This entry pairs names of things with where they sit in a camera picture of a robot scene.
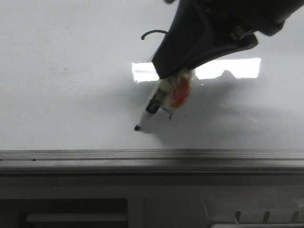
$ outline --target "black marker tip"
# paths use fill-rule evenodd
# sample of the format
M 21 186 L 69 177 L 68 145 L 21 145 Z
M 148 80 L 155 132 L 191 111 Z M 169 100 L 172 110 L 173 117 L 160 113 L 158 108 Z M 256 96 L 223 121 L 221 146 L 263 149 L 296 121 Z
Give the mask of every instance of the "black marker tip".
M 135 131 L 138 131 L 140 128 L 141 128 L 140 126 L 136 125 L 136 126 L 134 127 L 134 130 L 135 130 Z

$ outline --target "white surface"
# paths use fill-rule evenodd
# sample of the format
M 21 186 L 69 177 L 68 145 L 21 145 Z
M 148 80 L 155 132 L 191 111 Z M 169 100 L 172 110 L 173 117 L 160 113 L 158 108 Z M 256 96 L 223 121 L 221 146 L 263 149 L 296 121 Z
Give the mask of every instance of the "white surface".
M 133 130 L 155 82 L 135 83 L 177 4 L 162 0 L 1 0 L 0 150 L 304 149 L 300 9 L 259 46 L 259 77 L 195 79 L 188 102 Z

